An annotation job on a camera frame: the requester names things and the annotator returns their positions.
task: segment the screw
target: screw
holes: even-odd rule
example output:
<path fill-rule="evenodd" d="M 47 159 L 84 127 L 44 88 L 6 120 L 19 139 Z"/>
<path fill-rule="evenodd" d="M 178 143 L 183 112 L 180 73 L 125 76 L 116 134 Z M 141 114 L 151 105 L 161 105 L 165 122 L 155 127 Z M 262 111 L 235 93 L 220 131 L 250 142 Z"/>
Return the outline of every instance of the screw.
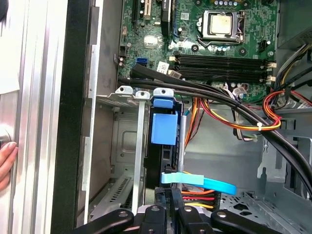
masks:
<path fill-rule="evenodd" d="M 218 212 L 216 213 L 217 216 L 219 216 L 220 218 L 225 218 L 226 217 L 226 214 L 224 212 Z"/>
<path fill-rule="evenodd" d="M 186 206 L 186 207 L 184 207 L 184 210 L 185 210 L 186 212 L 191 212 L 191 211 L 192 211 L 192 208 L 189 207 L 189 206 Z"/>
<path fill-rule="evenodd" d="M 159 211 L 159 208 L 153 207 L 153 208 L 152 208 L 152 211 Z"/>
<path fill-rule="evenodd" d="M 121 212 L 121 213 L 119 214 L 119 217 L 127 217 L 127 216 L 128 216 L 128 214 L 125 213 L 125 212 Z"/>

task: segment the blue sata port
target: blue sata port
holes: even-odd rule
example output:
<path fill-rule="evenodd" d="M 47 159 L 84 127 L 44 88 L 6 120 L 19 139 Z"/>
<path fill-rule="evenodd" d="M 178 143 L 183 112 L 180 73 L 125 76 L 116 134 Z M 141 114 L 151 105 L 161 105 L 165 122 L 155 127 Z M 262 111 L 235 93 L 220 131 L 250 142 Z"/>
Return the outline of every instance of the blue sata port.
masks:
<path fill-rule="evenodd" d="M 136 63 L 142 66 L 147 66 L 148 59 L 147 58 L 137 58 Z"/>

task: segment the motherboard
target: motherboard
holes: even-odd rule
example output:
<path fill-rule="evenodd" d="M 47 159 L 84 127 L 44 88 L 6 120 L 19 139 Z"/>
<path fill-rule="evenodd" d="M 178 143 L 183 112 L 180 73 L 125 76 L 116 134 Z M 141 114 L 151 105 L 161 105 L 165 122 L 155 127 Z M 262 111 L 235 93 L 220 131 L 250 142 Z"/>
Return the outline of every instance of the motherboard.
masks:
<path fill-rule="evenodd" d="M 118 75 L 140 64 L 256 102 L 272 77 L 277 11 L 276 0 L 124 0 Z"/>

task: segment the ventilation holes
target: ventilation holes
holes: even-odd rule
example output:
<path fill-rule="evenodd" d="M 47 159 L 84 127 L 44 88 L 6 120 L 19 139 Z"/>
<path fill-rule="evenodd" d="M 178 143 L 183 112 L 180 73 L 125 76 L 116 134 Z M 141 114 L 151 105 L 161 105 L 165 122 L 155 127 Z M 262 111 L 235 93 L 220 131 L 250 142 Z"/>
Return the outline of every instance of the ventilation holes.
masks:
<path fill-rule="evenodd" d="M 120 186 L 118 187 L 117 191 L 112 196 L 112 198 L 111 198 L 111 200 L 109 202 L 113 202 L 113 201 L 115 201 L 118 198 L 118 196 L 120 195 L 120 193 L 122 192 L 122 190 L 124 189 L 124 187 L 126 186 L 128 181 L 129 181 L 129 178 L 125 178 L 123 180 L 123 182 L 120 184 Z"/>

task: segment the green circuit board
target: green circuit board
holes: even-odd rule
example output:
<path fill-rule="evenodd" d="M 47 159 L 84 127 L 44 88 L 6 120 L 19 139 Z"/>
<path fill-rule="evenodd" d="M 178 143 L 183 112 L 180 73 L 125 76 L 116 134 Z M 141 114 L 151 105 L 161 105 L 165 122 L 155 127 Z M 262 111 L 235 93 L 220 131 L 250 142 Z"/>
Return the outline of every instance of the green circuit board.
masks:
<path fill-rule="evenodd" d="M 148 67 L 157 70 L 160 61 L 173 64 L 169 58 L 174 51 L 182 54 L 197 56 L 223 56 L 248 59 L 274 60 L 274 48 L 276 37 L 277 2 L 263 5 L 261 0 L 237 0 L 237 6 L 215 5 L 214 0 L 201 0 L 201 5 L 196 5 L 196 0 L 175 0 L 176 12 L 173 18 L 175 28 L 182 28 L 179 37 L 171 36 L 164 38 L 160 27 L 161 4 L 152 0 L 151 17 L 146 20 L 138 17 L 137 27 L 132 24 L 133 0 L 124 0 L 122 16 L 122 32 L 120 46 L 126 48 L 124 67 L 119 67 L 118 74 L 121 77 L 129 77 L 131 68 L 135 65 L 137 58 L 147 58 Z M 245 11 L 244 42 L 240 45 L 209 45 L 208 48 L 201 46 L 196 40 L 199 34 L 196 27 L 198 19 L 202 17 L 205 10 L 224 10 L 238 12 Z M 262 53 L 258 51 L 258 44 L 262 40 L 269 40 L 271 44 Z M 199 50 L 193 52 L 192 45 L 198 45 Z M 218 54 L 218 47 L 226 51 Z M 249 84 L 245 101 L 253 102 L 266 94 L 265 85 Z"/>

